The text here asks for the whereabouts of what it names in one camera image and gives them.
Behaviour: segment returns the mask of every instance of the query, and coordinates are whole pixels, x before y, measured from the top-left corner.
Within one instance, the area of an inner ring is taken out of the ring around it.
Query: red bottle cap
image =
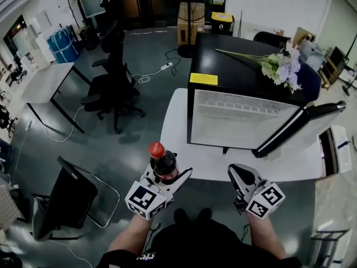
[[[165,148],[159,142],[155,142],[149,146],[149,152],[154,158],[161,158],[165,153]]]

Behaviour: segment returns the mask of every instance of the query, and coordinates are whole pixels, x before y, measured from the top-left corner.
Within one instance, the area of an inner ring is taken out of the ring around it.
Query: gray floor
[[[164,53],[177,47],[176,29],[164,30],[167,32],[143,35],[127,32],[124,61],[128,63],[132,74],[155,73],[167,63]],[[76,66],[92,79],[104,73],[103,69],[91,68],[92,62],[103,57],[105,54],[99,48],[91,52],[84,51]],[[51,141],[45,127],[39,122],[36,123],[23,144],[18,162],[15,179],[20,188],[27,196],[31,193],[50,194],[60,171],[56,159],[62,156],[99,175],[118,189],[124,198],[133,181],[140,177],[148,164],[148,146],[151,142],[160,140],[163,120],[173,92],[176,88],[187,87],[190,63],[190,60],[183,59],[177,66],[176,76],[172,76],[170,70],[167,70],[153,76],[149,83],[137,85],[141,95],[137,98],[136,106],[142,108],[147,115],[145,118],[140,118],[135,113],[121,116],[119,124],[123,133],[120,136],[114,133],[112,114],[99,121],[95,113],[80,111],[77,121],[85,134],[75,130],[66,143]],[[86,95],[88,86],[77,76],[70,75],[60,90],[61,94],[56,96],[56,100],[74,116],[80,107],[79,99]],[[52,138],[63,140],[70,133],[70,123],[52,104],[37,104],[35,108],[54,129],[49,130]],[[29,118],[36,120],[28,108],[25,108],[12,142],[16,147],[15,157],[25,137],[24,124]],[[308,253],[309,235],[315,213],[315,183],[299,181],[282,183],[280,187],[287,198],[273,214],[272,221],[289,255],[297,255],[303,261]],[[100,216],[105,218],[113,206],[114,195],[102,186],[98,185],[98,188],[100,195],[95,208],[104,211],[104,216]],[[240,237],[246,220],[233,206],[234,198],[234,189],[230,183],[190,179],[175,196],[174,204],[158,215],[154,224],[161,222],[163,227],[171,224],[173,211],[178,207],[185,208],[190,217],[196,216],[204,207],[210,207],[213,210],[213,218],[226,224]],[[66,231],[83,234],[80,240],[62,243],[95,266],[111,240],[122,231],[131,216],[122,199],[108,228],[100,229],[87,219],[81,231]],[[76,259],[64,246],[51,241],[35,242],[29,231],[30,225],[16,223],[7,233],[14,252],[23,259],[24,267],[88,267],[88,264]]]
[[[357,90],[350,89],[348,97],[342,90],[344,83],[337,81],[329,90],[322,90],[317,104],[344,100],[346,110],[333,121],[346,128],[349,140],[356,134]],[[343,174],[316,182],[316,210],[314,226],[334,221],[332,228],[353,229],[345,257],[345,267],[357,267],[357,152],[350,146],[353,169]]]

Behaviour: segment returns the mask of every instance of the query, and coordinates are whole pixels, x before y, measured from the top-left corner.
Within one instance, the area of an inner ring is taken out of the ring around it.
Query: mini fridge
[[[291,94],[264,76],[260,65],[215,49],[244,49],[259,56],[279,52],[260,42],[200,35],[191,73],[218,77],[217,84],[189,79],[187,143],[252,150],[256,157],[264,157],[288,140],[298,144],[322,133],[345,109],[344,102],[308,107],[303,90]]]

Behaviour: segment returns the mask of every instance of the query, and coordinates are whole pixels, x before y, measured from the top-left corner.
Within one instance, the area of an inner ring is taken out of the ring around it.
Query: cola bottle
[[[165,150],[159,142],[151,144],[149,152],[151,155],[150,165],[155,176],[166,185],[174,183],[179,176],[179,167],[175,155],[169,150]]]

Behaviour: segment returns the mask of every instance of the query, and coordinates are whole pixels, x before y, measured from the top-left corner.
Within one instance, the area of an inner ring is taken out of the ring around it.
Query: table leg
[[[60,107],[60,105],[53,98],[51,98],[51,102],[59,110],[59,112],[61,112],[62,115],[72,123],[74,127],[76,127],[81,133],[84,133],[82,128],[79,127],[79,125],[62,109],[62,107]]]
[[[81,73],[75,66],[72,67],[72,70],[73,70],[75,73],[77,73],[77,75],[78,75],[80,78],[82,78],[82,80],[84,80],[86,83],[88,83],[89,85],[91,85],[91,82],[88,80],[88,78],[86,78],[86,77],[84,76],[84,74]]]
[[[225,154],[227,154],[229,148],[228,147],[223,147],[223,156],[225,156]]]
[[[348,90],[353,85],[353,83],[355,82],[356,79],[357,79],[357,76],[352,80],[352,82],[348,85],[348,87],[346,87],[344,85],[342,86],[342,89],[344,90],[344,92],[346,93],[347,96],[350,96],[350,93],[348,92]]]
[[[32,107],[32,105],[28,103],[27,106],[31,109],[32,113],[37,117],[37,119],[38,119],[43,125],[45,125],[44,122],[41,120],[40,116],[38,116],[37,112],[36,112],[36,111],[34,110],[34,108]]]

